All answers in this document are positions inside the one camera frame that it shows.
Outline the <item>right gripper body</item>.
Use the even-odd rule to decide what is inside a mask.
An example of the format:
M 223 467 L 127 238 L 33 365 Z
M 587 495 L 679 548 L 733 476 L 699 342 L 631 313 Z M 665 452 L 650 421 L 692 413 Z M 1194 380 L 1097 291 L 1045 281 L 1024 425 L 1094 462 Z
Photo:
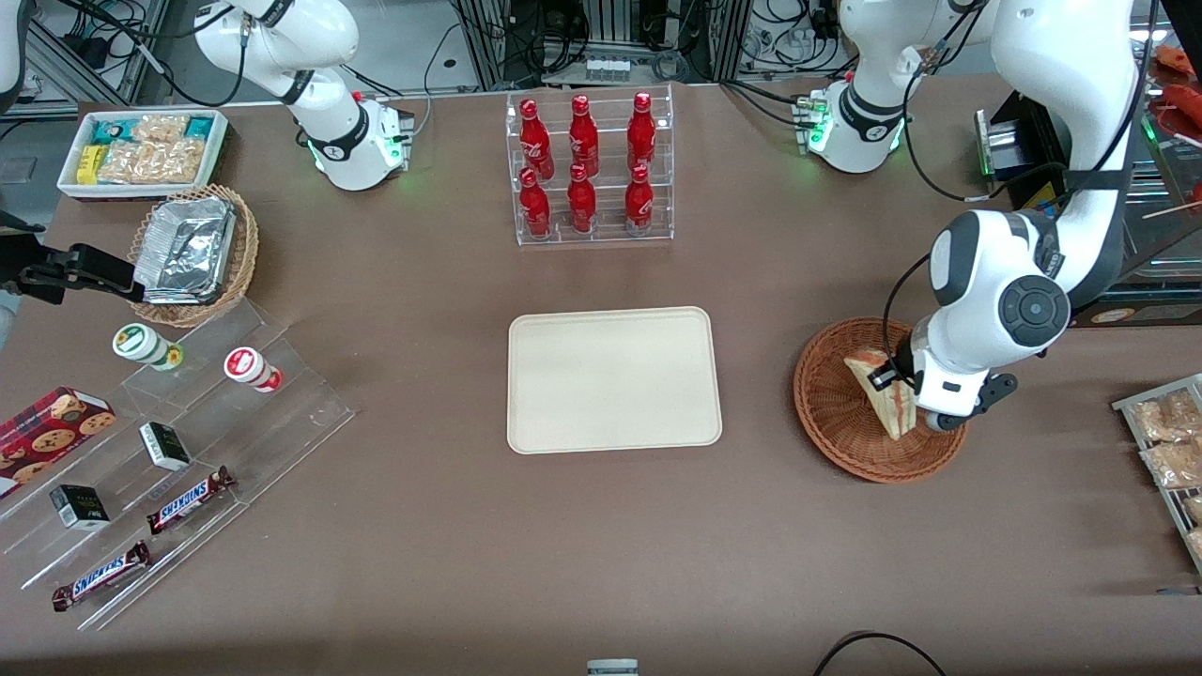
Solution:
M 26 223 L 1 210 L 1 284 L 8 285 L 19 278 L 22 269 L 38 263 L 46 256 L 38 236 L 46 227 L 38 223 Z

